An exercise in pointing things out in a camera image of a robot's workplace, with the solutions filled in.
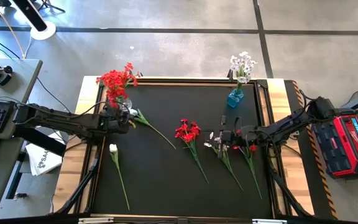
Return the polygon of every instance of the black board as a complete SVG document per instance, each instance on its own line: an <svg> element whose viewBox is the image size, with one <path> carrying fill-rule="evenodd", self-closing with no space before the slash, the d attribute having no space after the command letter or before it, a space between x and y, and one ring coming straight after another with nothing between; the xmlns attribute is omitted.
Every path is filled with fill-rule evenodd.
<svg viewBox="0 0 358 224"><path fill-rule="evenodd" d="M226 106L232 86L140 85L128 89L135 108L177 147L175 150L152 129L137 124L127 134L106 138L92 213L175 217L272 218L272 206L262 152L254 155L260 199L243 156L229 151L242 192L212 149L203 146L210 131L201 132L197 150L209 184L204 180L185 144L175 139L183 118L196 121L202 130L218 127L227 116L231 129L237 116L242 125L258 125L254 85L242 87L244 98L236 109ZM121 173L131 210L127 209L109 145L117 144Z"/></svg>

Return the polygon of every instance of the gray desk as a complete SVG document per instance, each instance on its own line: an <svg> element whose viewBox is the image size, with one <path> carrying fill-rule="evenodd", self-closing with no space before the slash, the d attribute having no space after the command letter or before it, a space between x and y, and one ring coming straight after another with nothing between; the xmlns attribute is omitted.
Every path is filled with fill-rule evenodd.
<svg viewBox="0 0 358 224"><path fill-rule="evenodd" d="M5 86L0 86L0 96L9 96L25 103L40 72L42 61L31 59L2 59L0 66L10 65L14 71L12 79ZM24 140L10 138L0 143L0 201L11 176L13 167Z"/></svg>

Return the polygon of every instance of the desk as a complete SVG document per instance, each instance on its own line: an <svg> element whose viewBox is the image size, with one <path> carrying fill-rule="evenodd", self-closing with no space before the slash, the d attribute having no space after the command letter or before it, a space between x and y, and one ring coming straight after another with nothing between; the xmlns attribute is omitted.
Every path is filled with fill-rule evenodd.
<svg viewBox="0 0 358 224"><path fill-rule="evenodd" d="M98 86L95 84L95 82L96 82L96 77L84 77L83 85L81 87L80 96L78 99L78 104L75 113L82 113L86 111L88 108L90 108L92 105L94 105L98 95ZM276 121L290 114L292 108L290 109L290 104L288 102L288 97L287 97L286 84L284 80L268 79L267 84L268 84L268 94L270 96L270 102L271 102L271 109L273 112L273 118ZM267 106L268 103L266 102L267 97L265 96L262 90L260 90L260 98L262 101L265 123L268 124L269 116L267 112L268 109ZM101 100L105 100L105 99L106 99L105 93L102 93ZM78 142L79 139L76 139L70 142L67 146L70 147ZM298 151L300 150L297 141L293 141L293 140L288 141L288 145L295 148ZM80 181L81 170L84 165L84 158L86 157L85 148L86 145L83 144L73 148L72 150L68 151L65 154L62 168L61 168L61 173L55 190L55 196L53 198L53 204L56 210L66 202L66 200L73 193L73 191L75 190L75 188L77 187ZM92 163L92 158L94 157L95 151L96 151L96 147L90 150L91 161L89 162L89 164ZM309 191L308 180L306 179L302 159L297 157L293 152L283 149L282 162L283 162L284 174L285 174L288 188L291 190L291 192L296 197L296 199L302 204L303 208L307 212L314 214L315 211L317 212L316 209L317 206L312 204L312 200L309 193L310 191ZM277 186L276 186L276 191L277 191L279 208L282 211L282 213L286 213L284 199L281 190ZM86 208L88 199L90 199L88 197L89 192L90 192L90 184L88 184L87 188L85 188L83 192L82 200L80 202L80 212L83 212L84 209ZM100 216L127 217L128 215L94 214L93 216L94 217L100 217Z"/></svg>
<svg viewBox="0 0 358 224"><path fill-rule="evenodd" d="M0 58L0 66L6 65L10 65L14 73L8 84L0 86L0 96L9 96L25 103L29 99L30 92L38 77L42 61ZM0 143L0 201L23 142L24 140L21 138L11 138Z"/></svg>

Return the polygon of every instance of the concrete floor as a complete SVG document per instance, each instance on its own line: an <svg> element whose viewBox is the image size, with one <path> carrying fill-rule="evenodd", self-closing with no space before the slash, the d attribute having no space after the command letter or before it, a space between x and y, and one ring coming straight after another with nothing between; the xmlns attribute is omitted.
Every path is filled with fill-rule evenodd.
<svg viewBox="0 0 358 224"><path fill-rule="evenodd" d="M45 20L71 28L258 29L252 0L52 0L67 12L46 9ZM358 0L260 0L265 30L358 30ZM27 26L14 8L3 9L12 26ZM0 26L5 26L0 19ZM58 32L34 41L27 58L44 61L39 78L67 107L75 109L85 75L102 75L132 62L146 76L225 77L229 58L246 50L259 62L256 78L270 77L262 48L267 46L274 78L296 80L308 96L330 98L341 106L358 90L358 33L353 35ZM16 32L23 46L28 32ZM0 41L20 55L10 32ZM62 110L37 83L30 101ZM358 221L358 180L328 178L340 219ZM0 218L46 214L57 174L25 175L19 188L30 200L3 200Z"/></svg>

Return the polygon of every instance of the red battery pack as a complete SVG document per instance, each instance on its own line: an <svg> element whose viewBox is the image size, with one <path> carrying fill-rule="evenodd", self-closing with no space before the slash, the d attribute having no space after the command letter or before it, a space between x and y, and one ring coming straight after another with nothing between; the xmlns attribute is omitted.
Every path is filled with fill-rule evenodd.
<svg viewBox="0 0 358 224"><path fill-rule="evenodd" d="M332 177L358 177L358 119L339 116L333 121L313 125L326 172Z"/></svg>

